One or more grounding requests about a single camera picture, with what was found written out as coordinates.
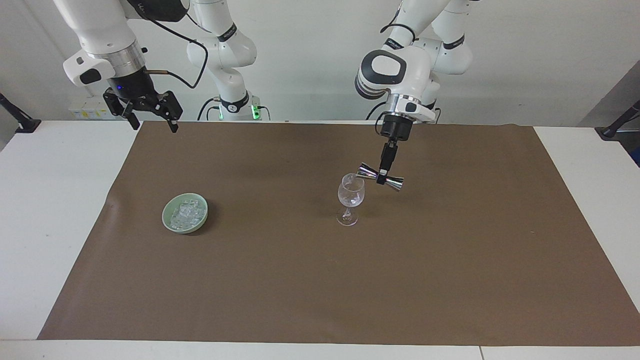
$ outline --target brown paper mat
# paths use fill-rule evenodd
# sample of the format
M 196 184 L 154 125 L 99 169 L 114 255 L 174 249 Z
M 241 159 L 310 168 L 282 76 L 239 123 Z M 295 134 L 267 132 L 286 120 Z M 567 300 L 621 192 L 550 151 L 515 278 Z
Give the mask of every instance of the brown paper mat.
M 372 127 L 146 122 L 39 339 L 640 345 L 640 315 L 533 128 L 416 126 L 361 219 Z M 163 206 L 196 192 L 192 236 Z

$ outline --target white table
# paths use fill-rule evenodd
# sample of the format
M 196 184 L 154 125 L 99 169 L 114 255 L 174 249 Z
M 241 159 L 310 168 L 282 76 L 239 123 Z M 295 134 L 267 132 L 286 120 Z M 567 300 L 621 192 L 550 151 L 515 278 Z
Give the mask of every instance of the white table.
M 640 309 L 640 170 L 592 129 L 536 131 Z M 44 122 L 0 152 L 0 359 L 640 359 L 640 347 L 36 341 L 135 136 L 125 122 Z

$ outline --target white wall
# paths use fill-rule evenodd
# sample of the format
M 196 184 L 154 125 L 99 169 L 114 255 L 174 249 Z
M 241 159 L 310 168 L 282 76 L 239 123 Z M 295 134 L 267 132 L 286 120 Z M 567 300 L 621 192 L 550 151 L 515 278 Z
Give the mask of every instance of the white wall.
M 375 102 L 359 98 L 353 78 L 363 55 L 379 47 L 379 29 L 399 1 L 233 0 L 239 28 L 257 44 L 255 65 L 243 69 L 248 88 L 278 119 L 362 119 Z M 472 68 L 442 76 L 442 122 L 575 126 L 640 59 L 640 1 L 482 1 L 473 6 L 467 39 Z M 143 20 L 131 20 L 149 48 L 150 69 L 188 80 L 198 69 L 186 43 Z M 204 34 L 188 20 L 172 24 Z M 51 0 L 4 0 L 0 12 L 0 88 L 44 119 L 68 118 L 70 95 L 86 95 L 61 63 L 79 49 Z M 173 90 L 192 120 L 217 94 L 210 79 L 196 90 L 155 77 Z M 93 86 L 95 94 L 106 88 Z

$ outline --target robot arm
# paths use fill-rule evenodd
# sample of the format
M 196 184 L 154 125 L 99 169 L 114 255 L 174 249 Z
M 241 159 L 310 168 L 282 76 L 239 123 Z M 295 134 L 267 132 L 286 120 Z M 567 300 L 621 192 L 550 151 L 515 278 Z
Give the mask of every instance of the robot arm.
M 166 119 L 176 132 L 182 108 L 173 92 L 156 92 L 147 73 L 143 49 L 127 25 L 127 15 L 178 21 L 186 14 L 188 3 L 185 0 L 54 0 L 54 3 L 76 32 L 82 47 L 63 64 L 71 82 L 86 86 L 107 79 L 110 87 L 104 98 L 113 115 L 127 119 L 137 129 L 140 123 L 133 111 L 149 111 Z
M 220 92 L 220 111 L 225 120 L 253 120 L 252 105 L 259 101 L 244 85 L 244 79 L 236 67 L 253 64 L 257 57 L 255 44 L 242 34 L 229 13 L 226 0 L 192 0 L 198 25 L 213 37 L 201 39 L 210 57 L 207 73 L 213 78 Z M 201 50 L 189 44 L 187 55 L 193 65 L 204 60 Z
M 407 141 L 414 122 L 434 123 L 435 93 L 440 88 L 432 73 L 464 73 L 472 60 L 465 44 L 464 20 L 469 5 L 478 0 L 404 0 L 388 26 L 389 38 L 379 50 L 367 54 L 360 65 L 355 86 L 365 99 L 387 101 L 380 135 L 388 139 L 376 172 L 363 164 L 359 174 L 396 190 L 402 178 L 389 177 L 397 143 Z M 429 25 L 441 40 L 419 39 Z

